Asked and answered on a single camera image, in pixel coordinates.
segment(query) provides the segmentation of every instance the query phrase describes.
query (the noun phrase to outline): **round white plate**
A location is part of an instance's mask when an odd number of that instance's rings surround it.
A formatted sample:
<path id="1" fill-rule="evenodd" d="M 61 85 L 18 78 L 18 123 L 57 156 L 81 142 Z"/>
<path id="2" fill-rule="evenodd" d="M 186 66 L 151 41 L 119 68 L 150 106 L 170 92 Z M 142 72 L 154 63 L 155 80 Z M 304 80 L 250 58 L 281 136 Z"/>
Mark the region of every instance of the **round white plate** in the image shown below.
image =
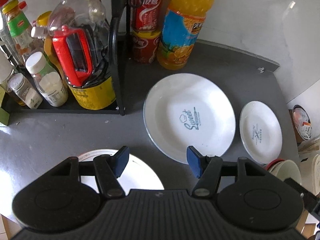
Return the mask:
<path id="1" fill-rule="evenodd" d="M 236 130 L 233 108 L 222 90 L 188 73 L 165 77 L 151 88 L 143 119 L 158 149 L 185 164 L 190 145 L 202 155 L 223 155 Z"/>
<path id="2" fill-rule="evenodd" d="M 240 136 L 248 154 L 260 164 L 278 158 L 282 132 L 276 115 L 259 101 L 247 103 L 240 115 Z"/>
<path id="3" fill-rule="evenodd" d="M 117 150 L 99 149 L 81 154 L 78 158 L 80 162 L 92 161 L 94 157 L 102 154 L 113 155 Z M 81 176 L 81 182 L 92 187 L 99 193 L 94 176 Z M 164 189 L 162 183 L 155 172 L 139 158 L 129 155 L 129 161 L 118 182 L 128 195 L 130 189 Z"/>

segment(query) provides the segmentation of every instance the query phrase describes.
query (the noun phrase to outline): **stacked red can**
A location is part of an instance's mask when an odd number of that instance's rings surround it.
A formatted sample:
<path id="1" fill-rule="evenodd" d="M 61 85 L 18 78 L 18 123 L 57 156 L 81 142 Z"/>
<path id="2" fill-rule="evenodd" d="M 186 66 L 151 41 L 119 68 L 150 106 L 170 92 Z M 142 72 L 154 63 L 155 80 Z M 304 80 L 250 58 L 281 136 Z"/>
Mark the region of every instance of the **stacked red can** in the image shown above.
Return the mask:
<path id="1" fill-rule="evenodd" d="M 133 59 L 141 64 L 152 63 L 161 33 L 157 30 L 161 0 L 132 0 L 132 4 Z"/>

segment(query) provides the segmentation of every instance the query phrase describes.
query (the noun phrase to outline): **orange juice bottle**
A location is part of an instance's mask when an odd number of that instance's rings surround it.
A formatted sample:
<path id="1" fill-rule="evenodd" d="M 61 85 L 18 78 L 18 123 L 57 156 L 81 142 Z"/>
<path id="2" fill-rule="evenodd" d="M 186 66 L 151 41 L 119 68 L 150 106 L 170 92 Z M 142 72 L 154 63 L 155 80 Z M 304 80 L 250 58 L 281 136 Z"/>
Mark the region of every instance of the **orange juice bottle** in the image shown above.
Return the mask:
<path id="1" fill-rule="evenodd" d="M 213 1 L 171 0 L 157 52 L 161 66 L 177 70 L 187 63 Z"/>

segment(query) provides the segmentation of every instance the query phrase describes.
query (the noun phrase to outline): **gray countertop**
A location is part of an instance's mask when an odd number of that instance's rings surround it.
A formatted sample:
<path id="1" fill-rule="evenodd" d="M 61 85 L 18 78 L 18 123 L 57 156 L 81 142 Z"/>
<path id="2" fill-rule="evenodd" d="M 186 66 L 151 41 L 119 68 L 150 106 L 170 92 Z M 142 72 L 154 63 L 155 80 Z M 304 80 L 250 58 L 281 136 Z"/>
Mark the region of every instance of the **gray countertop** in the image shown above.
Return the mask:
<path id="1" fill-rule="evenodd" d="M 272 71 L 276 65 L 225 48 L 197 43 L 181 70 L 163 69 L 157 62 L 130 62 L 125 76 L 126 116 L 103 114 L 11 114 L 9 127 L 0 127 L 0 213 L 14 220 L 11 202 L 27 184 L 67 158 L 99 149 L 127 145 L 147 163 L 164 188 L 191 189 L 195 179 L 188 165 L 162 154 L 151 142 L 142 117 L 149 89 L 163 77 L 180 72 L 195 73 L 216 83 L 228 96 L 236 115 L 236 134 L 225 161 L 249 157 L 239 134 L 243 106 L 253 100 L 266 103 L 276 114 L 283 135 L 280 157 L 298 162 L 298 150 L 289 113 Z"/>

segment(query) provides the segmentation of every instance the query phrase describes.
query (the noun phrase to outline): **spice rack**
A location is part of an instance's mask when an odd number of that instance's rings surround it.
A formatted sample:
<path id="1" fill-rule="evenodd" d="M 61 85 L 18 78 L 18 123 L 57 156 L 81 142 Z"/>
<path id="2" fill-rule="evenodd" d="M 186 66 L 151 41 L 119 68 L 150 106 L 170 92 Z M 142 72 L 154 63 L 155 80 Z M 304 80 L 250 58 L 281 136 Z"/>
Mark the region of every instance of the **spice rack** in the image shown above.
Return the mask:
<path id="1" fill-rule="evenodd" d="M 126 32 L 123 36 L 118 35 L 119 23 L 126 8 Z M 130 6 L 128 0 L 111 0 L 112 18 L 109 31 L 109 69 L 112 77 L 112 85 L 116 94 L 116 100 L 109 106 L 101 110 L 88 110 L 82 108 L 75 97 L 69 92 L 67 102 L 60 107 L 51 106 L 46 100 L 43 100 L 38 109 L 30 109 L 27 106 L 18 105 L 8 94 L 5 95 L 2 102 L 2 109 L 8 113 L 71 113 L 71 114 L 120 114 L 125 115 L 125 107 L 123 104 L 123 82 L 125 67 L 128 60 L 128 51 L 131 44 L 130 38 Z M 17 66 L 17 63 L 12 59 L 9 51 L 5 46 L 1 46 L 7 55 L 8 59 Z M 22 73 L 34 84 L 33 78 L 22 71 Z"/>

